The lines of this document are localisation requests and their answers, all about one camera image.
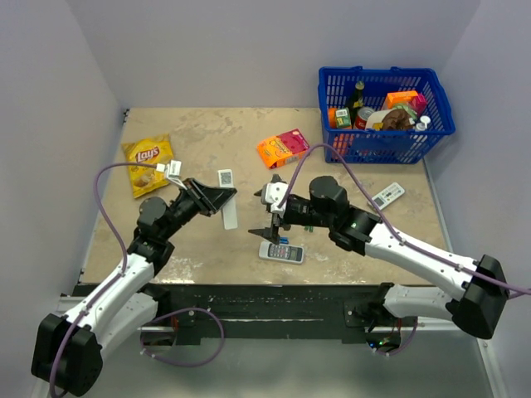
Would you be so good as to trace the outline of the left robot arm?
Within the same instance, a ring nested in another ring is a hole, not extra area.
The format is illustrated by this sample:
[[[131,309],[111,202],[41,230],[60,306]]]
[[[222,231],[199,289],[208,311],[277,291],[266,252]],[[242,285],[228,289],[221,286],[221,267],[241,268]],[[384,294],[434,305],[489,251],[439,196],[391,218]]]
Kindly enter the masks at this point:
[[[165,324],[172,305],[141,289],[168,263],[170,238],[194,216],[217,214],[237,193],[187,178],[178,197],[150,197],[139,207],[134,238],[120,265],[74,308],[39,324],[31,373],[74,396],[99,377],[107,355],[144,323]]]

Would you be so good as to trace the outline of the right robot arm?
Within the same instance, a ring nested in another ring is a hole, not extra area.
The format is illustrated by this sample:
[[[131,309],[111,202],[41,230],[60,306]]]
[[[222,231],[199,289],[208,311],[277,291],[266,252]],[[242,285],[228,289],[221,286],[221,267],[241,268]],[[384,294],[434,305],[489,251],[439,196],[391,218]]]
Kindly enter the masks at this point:
[[[268,227],[251,233],[271,243],[279,230],[314,226],[328,230],[339,248],[386,261],[429,282],[427,287],[384,284],[368,315],[387,326],[396,318],[424,317],[453,322],[473,337],[491,339],[509,291],[501,263],[483,255],[476,260],[429,245],[385,224],[382,217],[352,205],[347,191],[331,176],[309,184],[309,197],[288,192],[279,175],[256,192],[271,215]]]

